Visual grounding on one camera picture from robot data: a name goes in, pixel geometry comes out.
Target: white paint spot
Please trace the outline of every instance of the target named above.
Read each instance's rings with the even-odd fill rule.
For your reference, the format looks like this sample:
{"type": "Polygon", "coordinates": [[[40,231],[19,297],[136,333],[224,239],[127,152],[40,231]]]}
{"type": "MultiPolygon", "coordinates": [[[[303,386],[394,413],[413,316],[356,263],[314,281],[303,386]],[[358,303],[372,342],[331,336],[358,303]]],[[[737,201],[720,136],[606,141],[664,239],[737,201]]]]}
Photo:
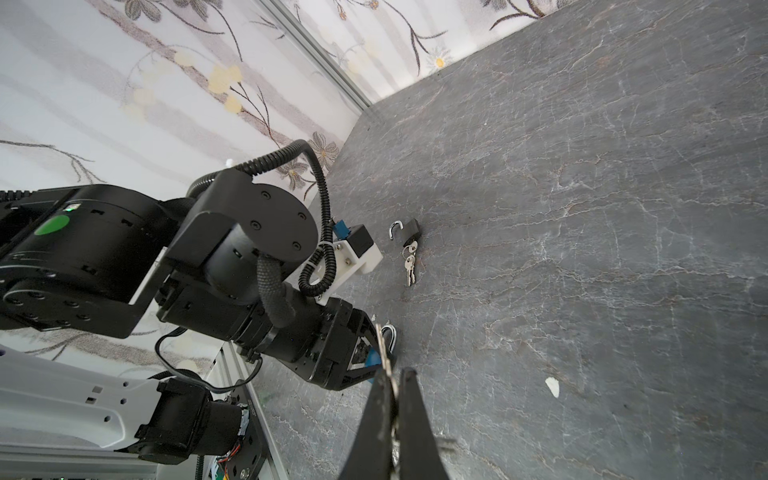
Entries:
{"type": "Polygon", "coordinates": [[[552,395],[555,398],[560,396],[560,382],[558,382],[558,380],[555,377],[553,376],[547,377],[544,383],[547,384],[547,386],[549,387],[549,391],[552,392],[552,395]]]}

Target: key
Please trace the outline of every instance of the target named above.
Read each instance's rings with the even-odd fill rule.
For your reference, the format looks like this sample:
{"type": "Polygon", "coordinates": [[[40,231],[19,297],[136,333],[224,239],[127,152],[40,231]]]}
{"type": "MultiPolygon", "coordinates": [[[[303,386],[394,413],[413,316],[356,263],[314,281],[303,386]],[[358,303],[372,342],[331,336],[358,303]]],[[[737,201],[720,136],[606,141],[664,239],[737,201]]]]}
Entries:
{"type": "Polygon", "coordinates": [[[406,258],[406,273],[408,274],[408,286],[411,286],[416,282],[416,277],[413,274],[413,264],[416,261],[416,257],[408,255],[406,258]]]}

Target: gray marble tabletop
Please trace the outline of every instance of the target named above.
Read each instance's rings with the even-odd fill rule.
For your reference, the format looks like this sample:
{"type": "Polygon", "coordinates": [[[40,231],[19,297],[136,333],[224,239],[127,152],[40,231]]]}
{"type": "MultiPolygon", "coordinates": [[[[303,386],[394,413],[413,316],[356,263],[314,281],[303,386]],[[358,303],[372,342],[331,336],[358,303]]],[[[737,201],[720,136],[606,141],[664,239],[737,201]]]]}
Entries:
{"type": "MultiPolygon", "coordinates": [[[[400,328],[453,478],[768,478],[767,18],[582,0],[360,119],[333,214],[385,257],[339,295],[400,328]]],[[[335,478],[368,384],[256,382],[292,476],[335,478]]]]}

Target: robotic arm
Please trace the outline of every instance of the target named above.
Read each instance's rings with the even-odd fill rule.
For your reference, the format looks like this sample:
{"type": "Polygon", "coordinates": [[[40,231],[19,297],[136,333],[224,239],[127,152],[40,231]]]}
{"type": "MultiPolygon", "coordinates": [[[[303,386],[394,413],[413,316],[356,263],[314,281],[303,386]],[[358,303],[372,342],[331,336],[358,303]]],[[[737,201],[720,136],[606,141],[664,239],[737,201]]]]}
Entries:
{"type": "MultiPolygon", "coordinates": [[[[160,320],[232,341],[257,368],[262,355],[272,356],[333,390],[379,369],[363,365],[371,348],[378,351],[368,315],[329,295],[353,273],[372,270],[382,254],[363,225],[333,242],[323,172],[304,141],[202,177],[176,200],[112,185],[3,195],[0,329],[125,338],[154,298],[160,320]],[[301,153],[318,181],[320,242],[298,199],[253,182],[301,153]],[[321,259],[323,278],[311,284],[321,259]],[[299,289],[285,283],[307,260],[299,289]]],[[[180,376],[124,381],[2,346],[0,362],[3,425],[79,432],[152,462],[223,455],[253,417],[180,376]]]]}

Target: green sticker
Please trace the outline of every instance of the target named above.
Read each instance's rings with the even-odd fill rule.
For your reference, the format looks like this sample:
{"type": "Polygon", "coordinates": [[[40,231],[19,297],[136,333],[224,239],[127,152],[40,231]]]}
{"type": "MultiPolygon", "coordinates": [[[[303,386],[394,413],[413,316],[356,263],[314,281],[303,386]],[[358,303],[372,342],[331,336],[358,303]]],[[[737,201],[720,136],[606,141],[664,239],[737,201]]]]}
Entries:
{"type": "Polygon", "coordinates": [[[45,221],[37,230],[35,235],[48,235],[49,233],[58,232],[69,223],[69,217],[66,215],[56,215],[45,221]]]}

